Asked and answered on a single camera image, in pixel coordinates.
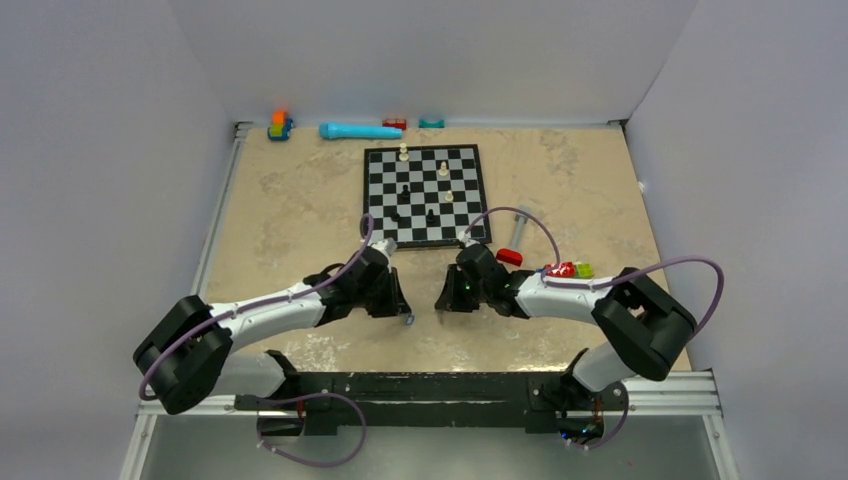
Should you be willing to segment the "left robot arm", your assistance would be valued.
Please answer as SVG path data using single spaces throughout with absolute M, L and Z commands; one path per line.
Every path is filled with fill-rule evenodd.
M 280 355 L 259 357 L 254 374 L 232 355 L 269 337 L 344 319 L 357 308 L 372 318 L 411 317 L 391 264 L 396 248 L 391 238 L 370 241 L 336 274 L 322 271 L 254 299 L 208 304 L 197 295 L 181 298 L 132 355 L 143 375 L 140 397 L 171 415 L 214 395 L 253 395 L 272 408 L 289 407 L 298 382 Z

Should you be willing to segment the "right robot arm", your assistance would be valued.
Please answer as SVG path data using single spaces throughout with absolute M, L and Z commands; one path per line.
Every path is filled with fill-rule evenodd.
M 449 265 L 434 308 L 470 313 L 481 305 L 504 317 L 560 318 L 601 330 L 604 343 L 578 355 L 561 381 L 564 399 L 576 407 L 633 376 L 665 380 L 696 330 L 693 315 L 634 268 L 595 280 L 549 279 L 508 270 L 488 247 L 472 244 Z

